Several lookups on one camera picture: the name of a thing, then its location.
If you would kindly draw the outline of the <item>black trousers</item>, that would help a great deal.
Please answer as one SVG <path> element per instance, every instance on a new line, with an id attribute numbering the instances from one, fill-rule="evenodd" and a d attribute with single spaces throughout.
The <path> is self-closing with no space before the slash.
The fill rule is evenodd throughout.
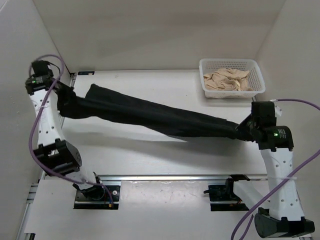
<path id="1" fill-rule="evenodd" d="M 235 122 L 132 97 L 96 84 L 90 86 L 85 97 L 74 92 L 70 100 L 57 100 L 57 109 L 65 118 L 98 117 L 143 126 L 166 136 L 237 140 Z"/>

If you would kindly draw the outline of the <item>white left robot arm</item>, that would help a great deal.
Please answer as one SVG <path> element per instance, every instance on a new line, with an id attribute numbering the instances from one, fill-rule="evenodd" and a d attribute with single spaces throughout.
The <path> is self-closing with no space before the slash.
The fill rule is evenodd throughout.
<path id="1" fill-rule="evenodd" d="M 93 200 L 100 200 L 105 188 L 96 179 L 94 172 L 82 167 L 78 149 L 69 143 L 62 131 L 58 112 L 58 97 L 50 89 L 54 78 L 49 74 L 32 75 L 25 82 L 27 93 L 33 104 L 36 120 L 32 127 L 29 146 L 32 146 L 34 131 L 37 130 L 37 148 L 31 149 L 36 163 L 51 177 L 73 183 L 73 186 Z"/>

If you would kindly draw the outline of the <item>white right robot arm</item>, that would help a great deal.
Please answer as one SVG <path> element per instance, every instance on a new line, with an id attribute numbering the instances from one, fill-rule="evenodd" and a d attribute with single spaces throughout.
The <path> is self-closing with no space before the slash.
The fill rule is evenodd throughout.
<path id="1" fill-rule="evenodd" d="M 263 158 L 269 193 L 262 196 L 250 180 L 237 180 L 225 186 L 230 200 L 240 198 L 254 215 L 254 225 L 261 238 L 297 238 L 315 231 L 313 221 L 306 219 L 293 171 L 293 139 L 287 126 L 277 119 L 250 114 L 239 129 L 247 130 L 258 144 Z"/>

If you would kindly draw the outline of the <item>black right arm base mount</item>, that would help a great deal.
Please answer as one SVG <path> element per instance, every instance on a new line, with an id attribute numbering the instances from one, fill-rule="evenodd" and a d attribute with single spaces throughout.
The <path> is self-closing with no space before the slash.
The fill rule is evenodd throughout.
<path id="1" fill-rule="evenodd" d="M 246 175 L 232 174 L 222 183 L 208 185 L 203 192 L 209 196 L 211 212 L 243 212 L 249 209 L 240 197 L 234 193 L 234 183 L 250 181 Z"/>

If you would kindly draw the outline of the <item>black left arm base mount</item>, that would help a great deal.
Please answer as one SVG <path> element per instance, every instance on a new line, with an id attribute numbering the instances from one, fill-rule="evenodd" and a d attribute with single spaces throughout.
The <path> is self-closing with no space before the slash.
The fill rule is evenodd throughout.
<path id="1" fill-rule="evenodd" d="M 118 210 L 120 203 L 120 185 L 106 185 L 108 192 L 99 186 L 93 186 L 86 190 L 76 190 L 73 208 L 76 210 Z"/>

